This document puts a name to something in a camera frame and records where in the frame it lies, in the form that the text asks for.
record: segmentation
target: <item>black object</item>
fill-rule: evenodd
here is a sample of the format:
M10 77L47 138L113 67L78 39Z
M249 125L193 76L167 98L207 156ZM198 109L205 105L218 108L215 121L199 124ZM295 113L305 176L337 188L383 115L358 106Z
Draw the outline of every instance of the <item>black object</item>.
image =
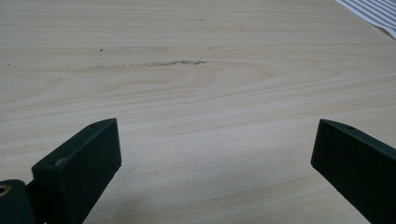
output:
M116 119L91 124L32 167L0 182L1 224L80 224L121 166Z
M322 119L311 164L370 222L396 223L396 149Z

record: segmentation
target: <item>light wood surface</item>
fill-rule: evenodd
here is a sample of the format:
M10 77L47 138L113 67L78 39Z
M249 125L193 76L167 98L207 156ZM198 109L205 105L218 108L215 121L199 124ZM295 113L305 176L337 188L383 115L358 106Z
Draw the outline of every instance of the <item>light wood surface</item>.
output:
M396 42L332 0L0 2L0 177L117 118L85 223L367 223L318 121L396 147Z

